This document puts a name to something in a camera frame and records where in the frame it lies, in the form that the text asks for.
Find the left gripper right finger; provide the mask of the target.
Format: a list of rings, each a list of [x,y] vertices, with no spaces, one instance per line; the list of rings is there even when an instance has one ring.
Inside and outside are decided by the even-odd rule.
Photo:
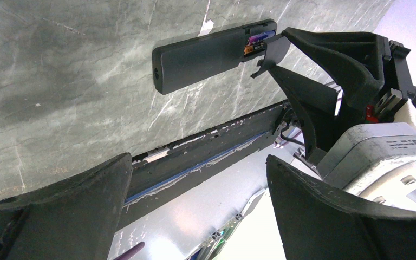
[[[266,159],[286,259],[416,259],[416,211],[369,201]]]

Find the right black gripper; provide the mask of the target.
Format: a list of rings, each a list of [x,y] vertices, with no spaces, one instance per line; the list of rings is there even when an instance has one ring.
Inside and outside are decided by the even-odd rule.
[[[269,69],[296,114],[305,158],[313,165],[340,137],[339,124],[392,122],[394,114],[415,97],[406,62],[410,49],[399,42],[363,31],[310,32],[288,27],[283,34],[343,90],[336,117],[335,89],[280,66]]]

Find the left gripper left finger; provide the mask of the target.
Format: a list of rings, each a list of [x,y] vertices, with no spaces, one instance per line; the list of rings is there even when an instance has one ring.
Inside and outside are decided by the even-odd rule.
[[[0,259],[106,259],[132,171],[132,156],[123,153],[0,200]]]

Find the blue AAA battery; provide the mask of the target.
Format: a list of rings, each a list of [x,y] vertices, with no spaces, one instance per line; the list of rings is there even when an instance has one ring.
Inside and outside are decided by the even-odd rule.
[[[257,44],[257,43],[259,43],[259,42],[261,42],[261,41],[263,41],[267,38],[271,38],[271,37],[275,36],[275,33],[276,32],[274,30],[271,30],[271,31],[261,32],[261,33],[256,34],[256,35],[252,35],[248,38],[248,41],[247,41],[246,45],[250,46],[250,45]]]

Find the black gold AAA battery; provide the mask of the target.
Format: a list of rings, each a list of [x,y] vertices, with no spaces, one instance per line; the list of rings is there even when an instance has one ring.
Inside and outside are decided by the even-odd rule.
[[[248,56],[248,55],[258,53],[259,51],[262,51],[263,49],[264,49],[264,43],[259,42],[259,43],[255,43],[255,44],[245,46],[243,54],[244,54],[244,56]]]

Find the black remote control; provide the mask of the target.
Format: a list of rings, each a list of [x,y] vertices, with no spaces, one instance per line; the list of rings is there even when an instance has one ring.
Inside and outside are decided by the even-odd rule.
[[[264,48],[244,52],[249,38],[274,34],[276,29],[277,23],[266,19],[156,47],[152,51],[154,86],[166,95],[262,56]]]

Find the black remote battery cover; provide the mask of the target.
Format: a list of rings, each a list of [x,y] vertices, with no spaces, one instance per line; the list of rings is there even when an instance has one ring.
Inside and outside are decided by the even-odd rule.
[[[259,70],[251,74],[251,78],[255,79],[272,67],[278,65],[286,56],[290,45],[291,42],[284,35],[284,31],[272,38],[266,39],[264,41],[264,59],[258,61],[257,66],[259,67]]]

